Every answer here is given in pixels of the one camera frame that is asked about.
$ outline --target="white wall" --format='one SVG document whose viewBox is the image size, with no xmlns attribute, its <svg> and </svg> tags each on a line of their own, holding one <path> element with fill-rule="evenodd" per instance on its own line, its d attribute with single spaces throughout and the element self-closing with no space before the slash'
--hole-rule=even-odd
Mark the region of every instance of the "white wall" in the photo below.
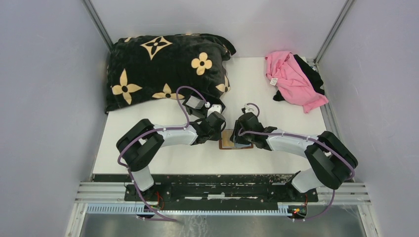
<svg viewBox="0 0 419 237">
<path fill-rule="evenodd" d="M 60 237 L 103 131 L 108 49 L 81 0 L 3 0 L 0 39 L 0 236 Z"/>
<path fill-rule="evenodd" d="M 290 50 L 314 58 L 345 0 L 92 0 L 113 42 L 141 35 L 210 33 L 239 57 Z"/>
<path fill-rule="evenodd" d="M 356 1 L 320 62 L 383 236 L 419 236 L 419 1 Z"/>
</svg>

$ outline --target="pink cloth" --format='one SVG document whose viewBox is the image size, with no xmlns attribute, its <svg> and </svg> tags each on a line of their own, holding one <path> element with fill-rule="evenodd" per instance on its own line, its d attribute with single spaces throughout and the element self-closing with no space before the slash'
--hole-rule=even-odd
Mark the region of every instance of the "pink cloth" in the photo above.
<svg viewBox="0 0 419 237">
<path fill-rule="evenodd" d="M 326 96 L 314 91 L 291 52 L 273 52 L 265 60 L 266 77 L 277 78 L 276 86 L 283 98 L 291 104 L 302 105 L 304 113 L 329 102 Z"/>
</svg>

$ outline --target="tan flower pattern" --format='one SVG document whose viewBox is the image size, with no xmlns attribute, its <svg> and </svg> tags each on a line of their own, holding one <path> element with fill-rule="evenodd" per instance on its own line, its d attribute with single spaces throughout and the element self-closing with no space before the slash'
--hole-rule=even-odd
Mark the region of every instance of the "tan flower pattern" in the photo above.
<svg viewBox="0 0 419 237">
<path fill-rule="evenodd" d="M 162 98 L 168 98 L 175 100 L 176 99 L 176 93 L 172 93 L 169 85 L 166 83 L 163 87 L 163 92 L 156 93 L 152 96 L 153 98 L 162 99 Z M 183 99 L 185 96 L 179 94 L 179 99 Z"/>
<path fill-rule="evenodd" d="M 228 82 L 228 78 L 227 78 L 226 75 L 224 75 L 224 79 L 225 79 L 224 84 L 220 84 L 220 85 L 216 86 L 216 88 L 219 91 L 223 92 L 223 94 L 230 91 L 230 83 Z"/>
<path fill-rule="evenodd" d="M 159 36 L 151 41 L 148 41 L 147 43 L 142 44 L 141 46 L 143 46 L 148 51 L 150 60 L 153 60 L 153 57 L 157 52 L 171 44 L 172 42 L 167 41 L 163 36 Z"/>
<path fill-rule="evenodd" d="M 202 52 L 199 54 L 199 58 L 192 59 L 191 62 L 192 68 L 197 69 L 197 74 L 200 76 L 204 74 L 205 69 L 210 69 L 212 67 L 212 61 L 208 59 L 208 54 Z"/>
<path fill-rule="evenodd" d="M 122 71 L 121 77 L 119 78 L 120 85 L 114 85 L 112 87 L 112 93 L 114 95 L 120 95 L 124 97 L 125 101 L 130 105 L 132 98 L 130 93 L 134 93 L 138 90 L 141 90 L 142 87 L 136 84 L 128 84 L 128 78 L 126 77 L 125 69 Z"/>
</svg>

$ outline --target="floral print blanket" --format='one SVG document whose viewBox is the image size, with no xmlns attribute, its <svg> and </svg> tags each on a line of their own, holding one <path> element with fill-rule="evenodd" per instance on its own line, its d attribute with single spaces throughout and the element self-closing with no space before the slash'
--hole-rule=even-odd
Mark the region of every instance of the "floral print blanket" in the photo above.
<svg viewBox="0 0 419 237">
<path fill-rule="evenodd" d="M 210 34 L 119 39 L 109 58 L 105 111 L 153 99 L 176 99 L 182 85 L 219 98 L 230 90 L 222 62 L 234 53 L 228 40 Z M 181 89 L 179 98 L 190 93 Z"/>
</svg>

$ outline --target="clothing tag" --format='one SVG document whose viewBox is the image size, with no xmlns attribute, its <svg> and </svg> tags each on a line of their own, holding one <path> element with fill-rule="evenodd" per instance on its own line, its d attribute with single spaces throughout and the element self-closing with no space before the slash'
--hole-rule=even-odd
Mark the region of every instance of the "clothing tag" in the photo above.
<svg viewBox="0 0 419 237">
<path fill-rule="evenodd" d="M 278 81 L 278 79 L 277 78 L 272 78 L 271 79 L 271 85 L 276 85 L 276 82 Z"/>
</svg>

